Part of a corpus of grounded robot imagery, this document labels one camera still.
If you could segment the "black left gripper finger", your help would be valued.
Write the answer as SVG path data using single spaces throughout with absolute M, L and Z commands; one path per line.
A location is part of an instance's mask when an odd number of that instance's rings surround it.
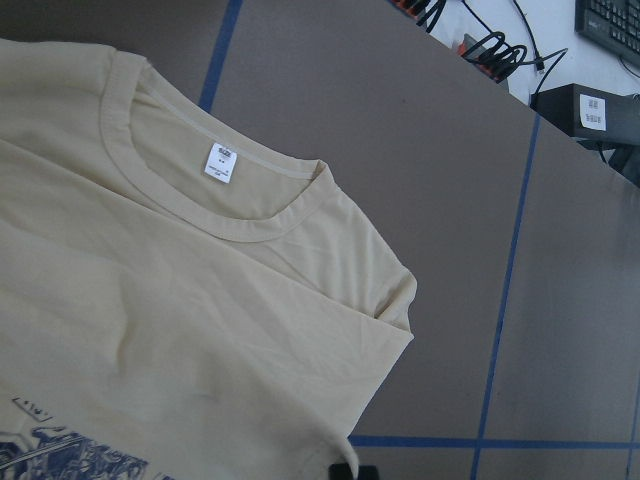
M 328 469 L 329 480 L 379 480 L 378 468 L 374 465 L 360 465 L 356 473 L 347 463 L 333 464 Z

